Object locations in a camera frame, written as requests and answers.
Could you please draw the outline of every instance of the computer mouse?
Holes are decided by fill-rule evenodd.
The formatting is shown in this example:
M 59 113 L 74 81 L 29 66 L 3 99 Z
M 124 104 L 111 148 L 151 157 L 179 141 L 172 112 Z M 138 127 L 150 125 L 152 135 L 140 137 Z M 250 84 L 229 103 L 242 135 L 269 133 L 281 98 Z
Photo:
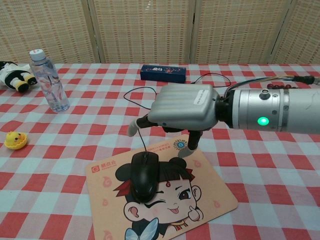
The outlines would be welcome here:
M 134 154 L 131 160 L 131 192 L 135 200 L 147 203 L 158 189 L 159 156 L 150 151 Z

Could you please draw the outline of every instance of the table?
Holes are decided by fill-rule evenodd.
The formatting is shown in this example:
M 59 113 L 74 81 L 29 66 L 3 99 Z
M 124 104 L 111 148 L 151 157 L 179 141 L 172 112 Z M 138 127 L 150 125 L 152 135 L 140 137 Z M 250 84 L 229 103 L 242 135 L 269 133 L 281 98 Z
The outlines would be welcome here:
M 128 124 L 148 110 L 123 99 L 135 87 L 157 92 L 166 83 L 140 80 L 141 64 L 57 64 L 70 100 L 55 114 L 39 88 L 22 95 L 0 88 L 0 237 L 94 239 L 85 166 L 142 147 L 127 137 Z M 187 81 L 215 72 L 233 82 L 274 75 L 320 76 L 319 65 L 180 65 Z M 202 83 L 222 86 L 219 76 Z M 265 87 L 254 83 L 250 87 Z M 310 86 L 298 84 L 298 87 Z M 217 89 L 220 94 L 224 88 Z M 150 106 L 154 93 L 129 97 Z M 8 131 L 28 134 L 12 151 Z M 181 133 L 141 131 L 146 144 Z M 199 147 L 239 201 L 239 206 L 177 240 L 320 239 L 320 136 L 228 129 L 218 123 Z

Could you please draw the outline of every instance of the hair bun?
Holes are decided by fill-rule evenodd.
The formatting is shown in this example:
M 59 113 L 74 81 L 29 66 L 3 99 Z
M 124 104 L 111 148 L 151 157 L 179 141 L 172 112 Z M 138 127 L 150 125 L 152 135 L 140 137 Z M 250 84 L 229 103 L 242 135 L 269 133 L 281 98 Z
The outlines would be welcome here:
M 127 163 L 125 165 L 120 166 L 116 171 L 115 171 L 115 177 L 119 181 L 127 181 L 131 177 L 131 163 Z
M 185 169 L 187 167 L 187 163 L 183 158 L 180 157 L 173 157 L 170 159 L 169 163 L 178 165 L 179 167 Z

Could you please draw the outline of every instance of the stuffed panda toy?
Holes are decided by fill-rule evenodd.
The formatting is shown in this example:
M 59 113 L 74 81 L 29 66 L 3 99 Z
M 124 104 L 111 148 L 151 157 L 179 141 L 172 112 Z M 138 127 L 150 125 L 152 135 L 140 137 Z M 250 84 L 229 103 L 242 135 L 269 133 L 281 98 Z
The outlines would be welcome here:
M 35 85 L 37 80 L 30 74 L 30 66 L 18 66 L 12 61 L 0 61 L 0 82 L 19 93 L 24 93 L 29 86 Z

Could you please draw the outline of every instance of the plastic bottle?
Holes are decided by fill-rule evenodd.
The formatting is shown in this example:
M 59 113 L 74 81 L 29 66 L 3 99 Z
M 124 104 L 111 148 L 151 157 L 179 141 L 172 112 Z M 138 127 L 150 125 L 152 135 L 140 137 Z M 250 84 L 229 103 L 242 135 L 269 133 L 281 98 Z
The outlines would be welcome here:
M 66 111 L 70 104 L 54 63 L 42 49 L 32 50 L 29 55 L 32 59 L 30 68 L 50 108 L 55 113 Z

